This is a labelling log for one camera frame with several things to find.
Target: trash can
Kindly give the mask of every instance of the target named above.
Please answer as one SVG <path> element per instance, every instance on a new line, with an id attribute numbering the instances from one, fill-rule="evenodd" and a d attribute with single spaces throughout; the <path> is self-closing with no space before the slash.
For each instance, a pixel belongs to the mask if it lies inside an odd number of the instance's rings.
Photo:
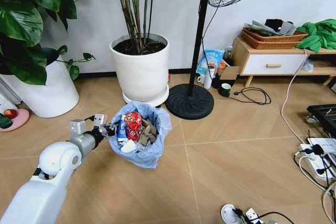
<path id="1" fill-rule="evenodd" d="M 125 153 L 120 150 L 122 145 L 117 141 L 117 135 L 110 137 L 109 143 L 116 154 L 132 162 L 134 165 L 142 168 L 156 168 L 159 158 L 163 154 L 164 138 L 172 129 L 170 116 L 163 108 L 157 109 L 146 103 L 131 101 L 118 111 L 118 113 L 112 118 L 111 123 L 118 123 L 121 119 L 121 115 L 125 115 L 132 111 L 141 114 L 142 118 L 145 120 L 149 119 L 156 127 L 158 133 L 156 141 L 147 146 L 143 151 L 134 150 L 129 153 Z"/>

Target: white cup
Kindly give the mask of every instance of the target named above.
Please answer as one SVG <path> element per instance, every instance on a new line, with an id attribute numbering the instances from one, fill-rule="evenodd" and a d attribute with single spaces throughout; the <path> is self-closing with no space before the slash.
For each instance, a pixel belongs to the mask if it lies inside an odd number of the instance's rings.
<path id="1" fill-rule="evenodd" d="M 211 87 L 212 78 L 214 76 L 214 73 L 215 73 L 215 67 L 214 66 L 209 66 L 209 69 L 207 70 L 206 75 L 205 75 L 205 79 L 204 79 L 203 87 L 205 89 L 209 89 Z"/>
<path id="2" fill-rule="evenodd" d="M 204 79 L 205 79 L 205 75 L 200 74 L 200 76 L 197 77 L 197 82 L 200 82 L 201 84 L 204 84 Z"/>

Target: fan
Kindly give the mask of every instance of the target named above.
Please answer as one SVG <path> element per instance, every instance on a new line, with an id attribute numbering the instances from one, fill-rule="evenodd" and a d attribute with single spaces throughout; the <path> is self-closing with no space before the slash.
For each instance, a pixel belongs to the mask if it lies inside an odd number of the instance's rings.
<path id="1" fill-rule="evenodd" d="M 170 88 L 168 99 L 165 102 L 167 109 L 172 114 L 183 119 L 196 120 L 204 118 L 212 112 L 214 108 L 214 98 L 209 91 L 203 87 L 194 85 L 199 49 L 205 36 L 205 34 L 203 34 L 203 28 L 207 4 L 209 3 L 210 5 L 217 7 L 217 12 L 219 7 L 232 5 L 238 1 L 240 0 L 200 0 L 194 56 L 189 84 L 179 84 Z"/>

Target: red apple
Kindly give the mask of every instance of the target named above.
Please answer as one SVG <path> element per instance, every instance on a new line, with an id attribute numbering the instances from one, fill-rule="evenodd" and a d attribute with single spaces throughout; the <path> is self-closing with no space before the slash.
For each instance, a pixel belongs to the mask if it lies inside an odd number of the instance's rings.
<path id="1" fill-rule="evenodd" d="M 17 116 L 17 111 L 16 110 L 6 110 L 4 112 L 4 115 L 8 117 L 9 119 L 13 119 Z"/>

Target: green cloth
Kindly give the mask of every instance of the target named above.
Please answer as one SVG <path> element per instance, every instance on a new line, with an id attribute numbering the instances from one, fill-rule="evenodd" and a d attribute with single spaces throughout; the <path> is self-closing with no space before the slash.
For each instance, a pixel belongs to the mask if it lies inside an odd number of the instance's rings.
<path id="1" fill-rule="evenodd" d="M 309 36 L 296 45 L 297 48 L 308 48 L 314 52 L 319 52 L 321 47 L 336 49 L 336 19 L 326 19 L 316 24 L 307 22 L 298 30 L 309 33 Z"/>

